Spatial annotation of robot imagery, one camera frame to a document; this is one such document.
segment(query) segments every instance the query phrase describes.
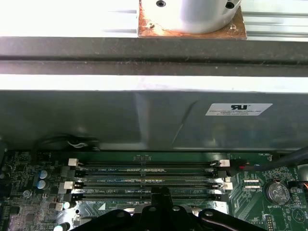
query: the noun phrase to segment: white connector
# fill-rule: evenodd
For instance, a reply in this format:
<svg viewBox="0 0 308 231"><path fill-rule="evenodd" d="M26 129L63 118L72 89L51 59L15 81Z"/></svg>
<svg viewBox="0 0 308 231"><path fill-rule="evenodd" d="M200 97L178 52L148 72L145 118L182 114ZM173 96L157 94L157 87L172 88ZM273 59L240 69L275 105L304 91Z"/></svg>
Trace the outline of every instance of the white connector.
<svg viewBox="0 0 308 231"><path fill-rule="evenodd" d="M77 158L69 158L68 159L68 166L78 166L78 159Z"/></svg>

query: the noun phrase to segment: cylindrical metal component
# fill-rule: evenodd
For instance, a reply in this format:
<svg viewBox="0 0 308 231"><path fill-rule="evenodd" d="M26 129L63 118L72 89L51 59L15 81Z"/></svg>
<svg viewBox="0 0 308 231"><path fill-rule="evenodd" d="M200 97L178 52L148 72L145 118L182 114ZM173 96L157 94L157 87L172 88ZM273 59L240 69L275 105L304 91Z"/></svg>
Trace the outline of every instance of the cylindrical metal component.
<svg viewBox="0 0 308 231"><path fill-rule="evenodd" d="M47 189L49 187L49 182L45 180L40 180L37 183L37 188L38 189Z"/></svg>
<svg viewBox="0 0 308 231"><path fill-rule="evenodd" d="M10 165L5 165L5 166L3 166L3 167L1 168L1 170L2 170L3 172L10 172L10 171L12 170L12 166L10 166Z"/></svg>
<svg viewBox="0 0 308 231"><path fill-rule="evenodd" d="M48 179L50 177L50 174L49 174L49 172L48 171L46 171L46 170L42 170L42 171L40 171L39 172L39 178L40 179Z"/></svg>
<svg viewBox="0 0 308 231"><path fill-rule="evenodd" d="M56 227L53 228L53 231L67 231L70 228L70 224L65 222L60 225L57 225Z"/></svg>
<svg viewBox="0 0 308 231"><path fill-rule="evenodd" d="M69 209L69 208L74 208L76 206L76 202L72 201L72 202L65 202L63 204L63 209Z"/></svg>
<svg viewBox="0 0 308 231"><path fill-rule="evenodd" d="M23 197L24 198L29 198L32 195L32 192L30 190L25 190L23 192Z"/></svg>
<svg viewBox="0 0 308 231"><path fill-rule="evenodd" d="M164 29L187 34L223 28L235 16L241 0L143 0L145 16Z"/></svg>
<svg viewBox="0 0 308 231"><path fill-rule="evenodd" d="M7 180L8 178L10 178L10 174L9 173L2 172L0 174L0 180Z"/></svg>

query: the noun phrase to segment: chip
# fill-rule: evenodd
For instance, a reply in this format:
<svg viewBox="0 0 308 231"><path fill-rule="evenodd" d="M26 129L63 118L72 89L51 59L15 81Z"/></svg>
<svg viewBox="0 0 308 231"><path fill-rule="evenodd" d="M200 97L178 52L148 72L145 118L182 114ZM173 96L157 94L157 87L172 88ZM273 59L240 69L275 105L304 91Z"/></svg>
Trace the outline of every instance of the chip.
<svg viewBox="0 0 308 231"><path fill-rule="evenodd" d="M16 172L24 172L25 171L25 165L18 165L16 167Z"/></svg>
<svg viewBox="0 0 308 231"><path fill-rule="evenodd" d="M16 215L16 214L19 214L19 211L20 211L20 207L18 207L18 206L13 206L13 207L11 207L11 209L10 209L10 214Z"/></svg>
<svg viewBox="0 0 308 231"><path fill-rule="evenodd" d="M80 220L74 220L73 226L79 226L80 225Z"/></svg>
<svg viewBox="0 0 308 231"><path fill-rule="evenodd" d="M26 222L32 222L34 219L34 214L33 213L29 213L26 215Z"/></svg>
<svg viewBox="0 0 308 231"><path fill-rule="evenodd" d="M56 208L56 203L50 203L48 208L49 209L55 209Z"/></svg>

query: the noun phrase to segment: screw hole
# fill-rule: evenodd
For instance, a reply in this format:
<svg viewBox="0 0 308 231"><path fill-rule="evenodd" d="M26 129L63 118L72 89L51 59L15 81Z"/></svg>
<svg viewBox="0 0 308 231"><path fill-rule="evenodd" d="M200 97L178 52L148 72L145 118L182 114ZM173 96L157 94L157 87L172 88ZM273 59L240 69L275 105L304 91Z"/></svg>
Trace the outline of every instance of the screw hole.
<svg viewBox="0 0 308 231"><path fill-rule="evenodd" d="M164 7L164 6L166 5L166 2L165 2L165 1L162 1L162 0L159 0L159 1L156 2L156 5L157 5L158 7Z"/></svg>
<svg viewBox="0 0 308 231"><path fill-rule="evenodd" d="M230 2L230 1L227 2L227 4L226 4L227 9L233 9L234 7L235 7L235 5L232 2Z"/></svg>

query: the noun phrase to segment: black cable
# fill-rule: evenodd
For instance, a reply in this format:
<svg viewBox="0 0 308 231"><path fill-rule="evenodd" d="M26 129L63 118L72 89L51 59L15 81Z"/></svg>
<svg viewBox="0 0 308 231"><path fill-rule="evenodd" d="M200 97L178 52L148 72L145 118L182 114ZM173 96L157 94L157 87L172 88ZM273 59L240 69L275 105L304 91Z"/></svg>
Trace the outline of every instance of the black cable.
<svg viewBox="0 0 308 231"><path fill-rule="evenodd" d="M308 147L292 152L275 162L263 166L245 166L243 171L269 171L278 167L297 165L299 162L308 159Z"/></svg>

